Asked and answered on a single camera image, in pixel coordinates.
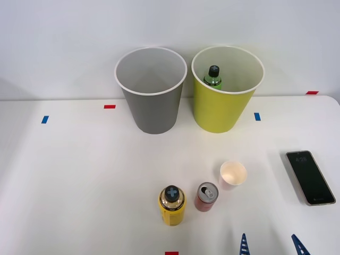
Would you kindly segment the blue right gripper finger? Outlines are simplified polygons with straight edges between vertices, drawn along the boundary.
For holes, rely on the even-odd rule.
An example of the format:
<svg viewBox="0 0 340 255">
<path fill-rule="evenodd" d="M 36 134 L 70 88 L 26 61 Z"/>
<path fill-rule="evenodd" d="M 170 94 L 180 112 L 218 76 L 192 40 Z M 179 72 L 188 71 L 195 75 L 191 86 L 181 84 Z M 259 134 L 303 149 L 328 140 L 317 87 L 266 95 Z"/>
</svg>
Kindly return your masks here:
<svg viewBox="0 0 340 255">
<path fill-rule="evenodd" d="M 303 243 L 298 239 L 298 237 L 295 234 L 293 234 L 291 238 L 298 255 L 310 255 L 310 252 L 306 249 L 306 247 L 303 245 Z"/>
<path fill-rule="evenodd" d="M 246 234 L 242 234 L 239 255 L 250 255 Z"/>
</svg>

